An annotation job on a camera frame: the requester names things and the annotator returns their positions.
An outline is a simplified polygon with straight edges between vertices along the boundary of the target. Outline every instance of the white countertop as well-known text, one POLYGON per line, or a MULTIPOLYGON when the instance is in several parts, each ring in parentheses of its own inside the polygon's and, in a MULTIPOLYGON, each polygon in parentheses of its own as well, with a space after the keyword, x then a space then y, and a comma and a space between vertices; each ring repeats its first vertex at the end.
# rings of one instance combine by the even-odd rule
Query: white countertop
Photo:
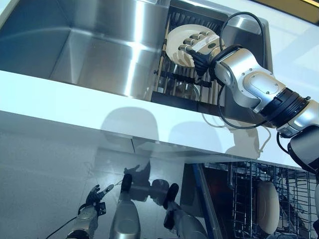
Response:
MULTIPOLYGON (((0 12, 8 2, 0 0, 0 12)), ((319 27, 248 0, 212 2, 266 19, 276 78, 319 101, 319 27)), ((270 136, 264 127, 228 129, 219 117, 4 71, 0 110, 297 167, 277 146, 274 129, 259 153, 270 136)))

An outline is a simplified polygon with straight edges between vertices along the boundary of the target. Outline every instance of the wire rack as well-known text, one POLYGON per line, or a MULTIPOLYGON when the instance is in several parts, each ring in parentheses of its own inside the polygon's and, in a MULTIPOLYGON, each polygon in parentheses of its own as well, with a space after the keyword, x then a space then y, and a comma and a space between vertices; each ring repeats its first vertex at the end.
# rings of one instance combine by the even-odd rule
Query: wire rack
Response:
POLYGON ((233 229, 235 238, 265 238, 256 224, 254 194, 257 184, 271 181, 279 196, 280 220, 276 233, 292 233, 316 239, 313 223, 317 220, 314 174, 255 162, 231 163, 233 185, 233 229))
MULTIPOLYGON (((202 25, 218 34, 223 22, 171 6, 166 26, 168 32, 185 24, 202 25)), ((197 73, 194 68, 185 68, 175 64, 163 51, 162 64, 159 65, 155 73, 159 75, 155 91, 193 101, 215 104, 220 86, 216 80, 211 81, 208 72, 203 75, 200 81, 197 81, 197 73)))

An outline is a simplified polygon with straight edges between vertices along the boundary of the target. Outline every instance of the robotic arm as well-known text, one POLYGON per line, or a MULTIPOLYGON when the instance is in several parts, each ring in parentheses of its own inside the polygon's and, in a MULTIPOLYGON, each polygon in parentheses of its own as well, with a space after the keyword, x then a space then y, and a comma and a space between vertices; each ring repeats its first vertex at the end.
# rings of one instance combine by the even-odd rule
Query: robotic arm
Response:
POLYGON ((100 203, 100 201, 113 188, 114 185, 111 184, 99 193, 99 185, 92 188, 85 204, 78 210, 75 224, 66 237, 67 239, 92 239, 94 237, 94 232, 98 227, 98 216, 106 214, 105 202, 100 203))
POLYGON ((211 77, 228 87, 234 101, 251 108, 274 125, 281 137, 291 138, 288 154, 304 170, 319 168, 319 104, 276 80, 254 55, 240 45, 220 51, 214 32, 194 34, 179 50, 190 54, 199 76, 209 68, 211 77))

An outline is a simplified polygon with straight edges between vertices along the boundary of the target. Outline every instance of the white plate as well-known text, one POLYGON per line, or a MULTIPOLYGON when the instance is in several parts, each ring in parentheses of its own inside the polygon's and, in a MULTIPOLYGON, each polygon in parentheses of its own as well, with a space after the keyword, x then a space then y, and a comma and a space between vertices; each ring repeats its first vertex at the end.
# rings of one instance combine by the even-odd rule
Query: white plate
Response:
POLYGON ((212 31, 211 29, 196 25, 196 24, 187 24, 179 26, 173 29, 167 35, 167 44, 166 44, 166 54, 175 64, 178 64, 183 67, 194 67, 193 58, 178 49, 180 45, 183 45, 183 41, 189 36, 200 33, 201 31, 212 31))

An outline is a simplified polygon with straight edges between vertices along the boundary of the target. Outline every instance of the sink basin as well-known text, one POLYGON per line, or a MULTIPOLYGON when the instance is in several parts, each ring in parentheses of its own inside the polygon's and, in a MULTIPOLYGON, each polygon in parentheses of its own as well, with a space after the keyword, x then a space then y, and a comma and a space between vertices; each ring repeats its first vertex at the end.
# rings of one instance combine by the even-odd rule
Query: sink basin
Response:
MULTIPOLYGON (((220 34, 236 10, 207 0, 13 0, 0 19, 0 70, 141 100, 218 115, 220 86, 208 73, 175 65, 164 53, 164 33, 200 24, 220 34)), ((268 23, 266 65, 272 71, 268 23)), ((228 22, 226 46, 241 44, 262 62, 262 37, 256 21, 242 15, 228 22)), ((226 117, 262 121, 222 94, 226 117)))
POLYGON ((169 0, 18 1, 0 29, 0 70, 147 98, 169 0))

